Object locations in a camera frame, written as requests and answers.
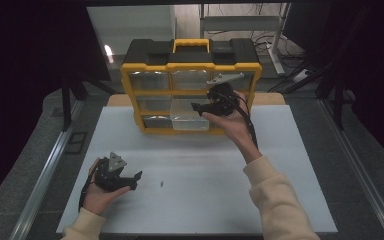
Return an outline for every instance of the gray floor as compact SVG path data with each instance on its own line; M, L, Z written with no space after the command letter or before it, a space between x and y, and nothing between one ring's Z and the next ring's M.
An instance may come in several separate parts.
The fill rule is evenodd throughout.
M261 58L264 74L257 90L265 92L280 79L267 56ZM117 90L120 82L105 82ZM89 97L74 124L73 136L78 142L67 144L49 185L27 239L59 239L55 233L68 197L72 191L88 144L109 95L85 83ZM350 167L340 141L329 124L327 115L314 95L317 82L284 95L291 106L310 160L326 197L339 232L322 239L384 239L384 229ZM345 105L344 133L362 161L367 173L384 199L384 149L361 125ZM43 113L16 164L0 187L0 239L8 239L25 207L26 201L49 157L63 125L61 92L45 98ZM135 237L102 236L102 239L135 239Z

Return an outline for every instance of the cream sweater sleeve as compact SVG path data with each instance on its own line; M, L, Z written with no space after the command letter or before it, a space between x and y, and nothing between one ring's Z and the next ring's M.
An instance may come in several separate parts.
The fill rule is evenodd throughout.
M260 210L265 240L319 239L290 181L265 156L249 163L244 173L251 182L251 199Z
M105 218L81 208L73 225L64 228L63 240L97 240Z

